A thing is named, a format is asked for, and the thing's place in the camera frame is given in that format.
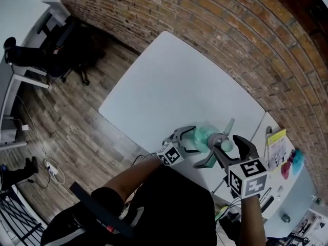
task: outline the yellow paper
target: yellow paper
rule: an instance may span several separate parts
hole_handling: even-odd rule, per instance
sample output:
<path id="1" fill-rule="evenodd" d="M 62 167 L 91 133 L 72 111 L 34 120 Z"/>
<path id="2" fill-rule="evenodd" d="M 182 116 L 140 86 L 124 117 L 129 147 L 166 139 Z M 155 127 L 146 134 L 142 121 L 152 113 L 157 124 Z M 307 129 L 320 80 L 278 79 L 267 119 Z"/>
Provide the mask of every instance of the yellow paper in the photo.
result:
<path id="1" fill-rule="evenodd" d="M 273 144 L 284 136 L 286 136 L 286 129 L 280 130 L 279 132 L 273 134 L 271 137 L 268 137 L 268 145 Z"/>

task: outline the black strap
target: black strap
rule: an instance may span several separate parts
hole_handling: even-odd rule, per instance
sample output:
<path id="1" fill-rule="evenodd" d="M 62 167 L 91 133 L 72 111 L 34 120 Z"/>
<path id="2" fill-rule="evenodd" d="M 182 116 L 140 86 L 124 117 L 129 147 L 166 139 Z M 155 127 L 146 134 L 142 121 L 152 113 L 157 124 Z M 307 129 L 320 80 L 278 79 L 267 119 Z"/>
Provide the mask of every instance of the black strap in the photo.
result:
<path id="1" fill-rule="evenodd" d="M 70 190 L 106 226 L 113 227 L 128 238 L 133 237 L 134 231 L 131 226 L 127 225 L 118 217 L 108 212 L 96 200 L 94 200 L 78 183 L 74 182 L 73 185 L 70 187 Z"/>

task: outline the table leg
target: table leg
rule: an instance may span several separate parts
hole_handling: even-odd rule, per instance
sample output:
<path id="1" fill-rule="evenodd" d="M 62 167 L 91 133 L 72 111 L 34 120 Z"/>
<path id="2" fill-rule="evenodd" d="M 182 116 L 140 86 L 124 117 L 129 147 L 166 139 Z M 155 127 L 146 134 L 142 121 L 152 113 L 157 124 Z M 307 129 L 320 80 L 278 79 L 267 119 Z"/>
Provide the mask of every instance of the table leg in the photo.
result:
<path id="1" fill-rule="evenodd" d="M 26 77 L 26 76 L 21 76 L 21 75 L 14 74 L 13 78 L 17 79 L 17 80 L 20 80 L 20 81 L 23 81 L 23 82 L 26 82 L 26 83 L 30 83 L 30 84 L 42 87 L 42 88 L 49 88 L 48 84 L 41 83 L 41 82 L 39 82 L 35 79 L 31 79 L 31 78 Z"/>
<path id="2" fill-rule="evenodd" d="M 37 73 L 37 74 L 42 75 L 42 76 L 46 76 L 47 75 L 47 72 L 42 71 L 42 70 L 37 69 L 37 68 L 32 68 L 32 67 L 22 67 L 22 68 L 24 68 L 26 70 L 29 70 L 29 71 L 32 71 L 32 72 Z"/>
<path id="3" fill-rule="evenodd" d="M 23 146 L 26 146 L 26 145 L 27 145 L 26 141 L 13 142 L 13 143 L 10 143 L 10 144 L 1 144 L 0 145 L 0 150 L 13 149 L 13 148 L 18 148 L 18 147 L 23 147 Z"/>

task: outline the red brick wall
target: red brick wall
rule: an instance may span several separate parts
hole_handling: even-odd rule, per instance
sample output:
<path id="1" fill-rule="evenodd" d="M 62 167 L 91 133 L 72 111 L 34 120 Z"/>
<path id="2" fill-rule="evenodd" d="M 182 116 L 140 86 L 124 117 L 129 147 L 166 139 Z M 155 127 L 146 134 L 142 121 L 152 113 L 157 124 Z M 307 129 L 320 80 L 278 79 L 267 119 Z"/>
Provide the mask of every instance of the red brick wall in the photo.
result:
<path id="1" fill-rule="evenodd" d="M 318 191 L 327 194 L 327 67 L 278 0 L 61 1 L 140 52 L 167 30 L 203 53 L 287 128 Z"/>

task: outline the white cable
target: white cable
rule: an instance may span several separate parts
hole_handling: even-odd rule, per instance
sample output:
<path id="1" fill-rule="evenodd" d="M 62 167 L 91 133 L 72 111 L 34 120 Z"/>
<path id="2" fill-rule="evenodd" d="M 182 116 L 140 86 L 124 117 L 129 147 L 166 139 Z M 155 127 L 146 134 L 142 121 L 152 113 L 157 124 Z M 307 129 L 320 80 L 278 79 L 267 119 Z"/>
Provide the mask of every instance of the white cable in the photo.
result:
<path id="1" fill-rule="evenodd" d="M 5 165 L 7 166 L 7 159 L 8 159 L 8 155 L 10 154 L 10 152 L 12 151 L 12 149 L 10 149 L 10 151 L 7 153 L 7 156 L 5 158 Z"/>
<path id="2" fill-rule="evenodd" d="M 52 174 L 52 175 L 50 174 L 50 176 L 52 176 L 53 179 L 55 180 L 55 182 L 58 183 L 58 184 L 59 184 L 64 190 L 66 190 L 66 192 L 67 192 L 71 197 L 77 199 L 75 196 L 73 196 L 71 193 L 69 193 L 69 191 L 63 186 L 63 185 L 65 184 L 65 173 L 63 172 L 63 170 L 61 169 L 61 167 L 59 166 L 59 164 L 58 164 L 55 160 L 53 160 L 51 157 L 49 157 L 49 156 L 47 155 L 46 150 L 45 150 L 45 147 L 44 147 L 43 143 L 41 143 L 41 140 L 40 140 L 40 134 L 39 134 L 39 131 L 37 130 L 37 128 L 36 128 L 36 126 L 35 126 L 34 120 L 33 120 L 32 117 L 30 116 L 30 113 L 28 112 L 28 110 L 27 110 L 27 108 L 26 108 L 24 102 L 22 101 L 22 99 L 21 99 L 19 96 L 16 96 L 16 97 L 18 97 L 18 99 L 22 102 L 22 104 L 23 104 L 23 106 L 24 106 L 24 109 L 25 109 L 27 115 L 30 117 L 30 119 L 31 119 L 31 121 L 32 121 L 32 124 L 33 124 L 33 126 L 34 126 L 34 129 L 36 130 L 37 137 L 36 137 L 34 131 L 33 131 L 33 130 L 31 130 L 31 131 L 32 131 L 32 133 L 33 133 L 35 139 L 38 141 L 38 143 L 39 143 L 39 145 L 40 145 L 40 147 L 41 147 L 41 149 L 42 149 L 42 151 L 43 151 L 43 157 L 44 157 L 44 159 L 43 159 L 43 165 L 44 165 L 44 161 L 48 162 L 47 159 L 49 159 L 49 160 L 51 160 L 52 162 L 54 162 L 55 165 L 57 166 L 57 169 L 60 170 L 61 173 L 62 173 L 62 175 L 63 175 L 63 182 L 59 182 L 59 181 L 57 180 L 57 178 L 55 177 L 54 174 Z"/>

